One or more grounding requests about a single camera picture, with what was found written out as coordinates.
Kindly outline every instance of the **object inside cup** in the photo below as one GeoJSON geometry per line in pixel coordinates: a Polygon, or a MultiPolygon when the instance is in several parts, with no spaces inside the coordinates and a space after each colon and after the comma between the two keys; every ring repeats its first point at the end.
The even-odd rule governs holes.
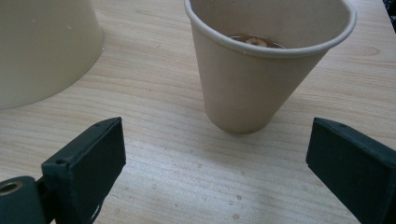
{"type": "Polygon", "coordinates": [[[255,45],[259,47],[272,48],[272,49],[285,49],[285,47],[277,43],[274,39],[261,35],[241,34],[241,35],[231,35],[230,38],[236,41],[240,41],[249,45],[255,45]]]}

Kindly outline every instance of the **cup rim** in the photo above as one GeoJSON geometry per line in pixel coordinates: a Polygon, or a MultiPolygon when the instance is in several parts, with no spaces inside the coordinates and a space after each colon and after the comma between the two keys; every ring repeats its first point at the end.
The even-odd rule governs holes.
{"type": "Polygon", "coordinates": [[[325,53],[329,49],[343,42],[352,33],[357,20],[357,12],[354,9],[354,7],[349,3],[348,0],[340,0],[340,1],[344,4],[347,11],[349,12],[347,26],[344,29],[344,31],[335,38],[323,42],[321,44],[309,46],[305,48],[296,48],[296,49],[270,49],[270,48],[263,48],[254,45],[247,45],[238,41],[234,41],[228,36],[221,34],[220,32],[216,31],[215,29],[211,28],[206,23],[204,23],[193,12],[191,7],[191,0],[185,0],[184,7],[193,25],[195,25],[205,35],[209,36],[210,38],[212,38],[213,40],[215,40],[216,42],[220,43],[225,47],[259,57],[299,58],[304,56],[325,53]]]}

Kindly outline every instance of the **wooden table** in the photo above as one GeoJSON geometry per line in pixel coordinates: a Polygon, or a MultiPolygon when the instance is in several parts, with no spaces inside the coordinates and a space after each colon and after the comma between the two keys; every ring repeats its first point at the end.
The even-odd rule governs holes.
{"type": "Polygon", "coordinates": [[[181,0],[92,2],[102,56],[67,90],[0,110],[1,180],[39,178],[86,128],[121,116],[127,164],[95,223],[359,223],[304,159],[314,117],[396,149],[396,34],[381,0],[352,1],[353,34],[250,135],[206,116],[181,0]]]}

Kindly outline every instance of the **beige paper cup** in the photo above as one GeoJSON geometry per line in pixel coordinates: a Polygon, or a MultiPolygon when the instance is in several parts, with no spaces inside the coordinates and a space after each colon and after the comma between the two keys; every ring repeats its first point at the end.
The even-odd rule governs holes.
{"type": "Polygon", "coordinates": [[[0,108],[62,91],[92,67],[102,47],[90,0],[0,1],[0,108]]]}
{"type": "Polygon", "coordinates": [[[206,114],[228,133],[263,128],[357,18],[344,0],[185,0],[185,8],[206,114]],[[228,37],[238,34],[270,37],[287,49],[228,37]]]}

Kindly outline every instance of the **wood grain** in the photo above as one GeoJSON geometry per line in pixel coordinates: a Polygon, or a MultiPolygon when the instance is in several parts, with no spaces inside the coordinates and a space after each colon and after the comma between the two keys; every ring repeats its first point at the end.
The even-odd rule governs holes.
{"type": "Polygon", "coordinates": [[[92,2],[102,56],[65,91],[0,110],[0,179],[39,178],[46,158],[121,116],[127,165],[95,223],[359,223],[304,159],[314,117],[396,148],[396,34],[382,1],[351,1],[352,35],[250,135],[207,118],[182,1],[92,2]]]}

